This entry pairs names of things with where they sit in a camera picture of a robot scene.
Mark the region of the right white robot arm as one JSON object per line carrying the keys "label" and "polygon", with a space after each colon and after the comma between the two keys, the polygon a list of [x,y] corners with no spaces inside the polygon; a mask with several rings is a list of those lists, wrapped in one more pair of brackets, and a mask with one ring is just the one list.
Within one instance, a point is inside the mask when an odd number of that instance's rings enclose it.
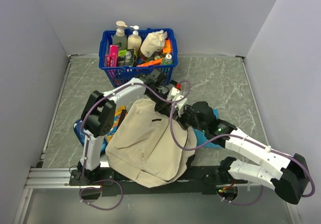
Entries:
{"label": "right white robot arm", "polygon": [[304,156],[277,151],[248,136],[235,125],[217,118],[205,101],[193,105],[176,105],[172,117],[183,127],[201,131],[208,142],[238,153],[250,163],[234,157],[221,161],[219,177],[225,183],[245,180],[268,187],[284,201],[298,204],[306,197],[309,170]]}

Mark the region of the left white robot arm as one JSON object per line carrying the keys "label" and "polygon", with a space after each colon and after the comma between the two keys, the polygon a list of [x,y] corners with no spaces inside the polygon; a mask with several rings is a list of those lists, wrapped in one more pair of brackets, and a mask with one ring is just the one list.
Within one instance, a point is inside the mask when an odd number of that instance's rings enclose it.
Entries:
{"label": "left white robot arm", "polygon": [[128,83],[111,91],[90,94],[83,110],[80,131],[85,136],[84,150],[78,170],[86,184],[95,184],[100,178],[100,152],[105,135],[111,130],[116,109],[146,95],[155,102],[155,111],[169,116],[171,100],[166,100],[170,89],[165,86],[166,76],[159,70],[138,74]]}

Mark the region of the beige canvas backpack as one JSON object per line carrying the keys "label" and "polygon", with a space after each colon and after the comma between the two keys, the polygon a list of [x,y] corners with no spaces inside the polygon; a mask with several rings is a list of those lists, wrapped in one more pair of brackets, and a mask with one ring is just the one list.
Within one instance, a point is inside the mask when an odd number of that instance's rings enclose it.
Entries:
{"label": "beige canvas backpack", "polygon": [[154,111],[150,99],[139,99],[106,147],[109,166],[135,180],[142,172],[170,181],[187,170],[188,159],[195,154],[197,138],[192,128],[183,130],[169,118]]}

